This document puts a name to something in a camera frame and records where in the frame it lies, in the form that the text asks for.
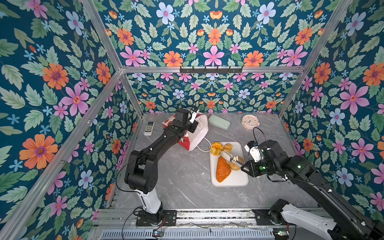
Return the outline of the long twisted fake bread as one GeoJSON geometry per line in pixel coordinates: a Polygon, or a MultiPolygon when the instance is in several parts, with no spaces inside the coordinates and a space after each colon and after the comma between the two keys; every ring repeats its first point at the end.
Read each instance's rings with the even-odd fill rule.
{"type": "Polygon", "coordinates": [[[231,153],[233,149],[233,146],[231,144],[225,144],[224,151],[231,153]]]}

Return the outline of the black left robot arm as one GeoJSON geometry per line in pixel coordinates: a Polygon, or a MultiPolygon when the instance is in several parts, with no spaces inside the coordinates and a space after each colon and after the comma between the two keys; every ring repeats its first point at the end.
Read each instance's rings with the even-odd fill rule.
{"type": "Polygon", "coordinates": [[[124,182],[132,192],[139,195],[143,204],[142,218],[150,225],[157,226],[164,218],[163,203],[156,192],[159,160],[184,137],[185,133],[195,132],[198,126],[196,121],[198,112],[197,107],[177,110],[174,120],[166,124],[159,138],[148,147],[140,151],[134,150],[129,155],[124,182]]]}

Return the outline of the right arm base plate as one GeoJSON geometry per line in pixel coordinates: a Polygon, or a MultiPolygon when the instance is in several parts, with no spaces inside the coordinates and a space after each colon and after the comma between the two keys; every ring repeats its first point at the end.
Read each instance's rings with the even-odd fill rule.
{"type": "Polygon", "coordinates": [[[281,226],[286,225],[287,222],[283,219],[281,213],[270,209],[252,209],[255,214],[255,220],[258,225],[274,225],[281,226]]]}

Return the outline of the round fake bagel bread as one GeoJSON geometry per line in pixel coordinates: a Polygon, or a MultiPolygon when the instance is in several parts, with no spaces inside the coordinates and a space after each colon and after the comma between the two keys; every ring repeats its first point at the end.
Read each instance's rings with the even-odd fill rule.
{"type": "Polygon", "coordinates": [[[229,166],[233,171],[239,171],[244,165],[245,161],[240,156],[234,156],[229,161],[229,166]]]}

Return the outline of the brown triangular fake pastry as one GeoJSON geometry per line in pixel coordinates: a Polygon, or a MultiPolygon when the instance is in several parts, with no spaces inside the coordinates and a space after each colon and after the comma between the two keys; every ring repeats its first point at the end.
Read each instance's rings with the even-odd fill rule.
{"type": "Polygon", "coordinates": [[[218,158],[216,179],[219,183],[223,182],[232,172],[232,169],[223,157],[218,158]]]}

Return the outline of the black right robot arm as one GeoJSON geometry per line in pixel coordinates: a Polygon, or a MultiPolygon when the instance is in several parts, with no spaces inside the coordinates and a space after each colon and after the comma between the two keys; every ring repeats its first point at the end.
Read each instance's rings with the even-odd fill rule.
{"type": "Polygon", "coordinates": [[[304,157],[289,157],[273,140],[261,144],[250,141],[245,145],[245,150],[252,158],[242,164],[243,172],[254,178],[278,175],[282,182],[290,181],[304,190],[330,215],[326,219],[279,199],[270,208],[269,217],[274,224],[294,224],[326,240],[384,238],[384,224],[371,220],[349,204],[304,157]]]}

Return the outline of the white red paper bag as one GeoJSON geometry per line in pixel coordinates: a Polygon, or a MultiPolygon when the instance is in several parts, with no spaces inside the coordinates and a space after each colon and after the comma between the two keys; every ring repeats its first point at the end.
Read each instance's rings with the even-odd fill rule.
{"type": "Polygon", "coordinates": [[[199,145],[209,131],[208,118],[205,114],[197,114],[195,121],[198,123],[195,132],[187,131],[178,142],[179,145],[189,152],[199,145]]]}

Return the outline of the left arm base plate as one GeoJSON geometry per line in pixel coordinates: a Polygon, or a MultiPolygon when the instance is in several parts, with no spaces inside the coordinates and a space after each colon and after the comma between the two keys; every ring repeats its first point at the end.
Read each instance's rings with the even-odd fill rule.
{"type": "Polygon", "coordinates": [[[156,214],[150,214],[144,210],[139,211],[137,227],[175,226],[177,221],[176,210],[159,210],[156,214]]]}

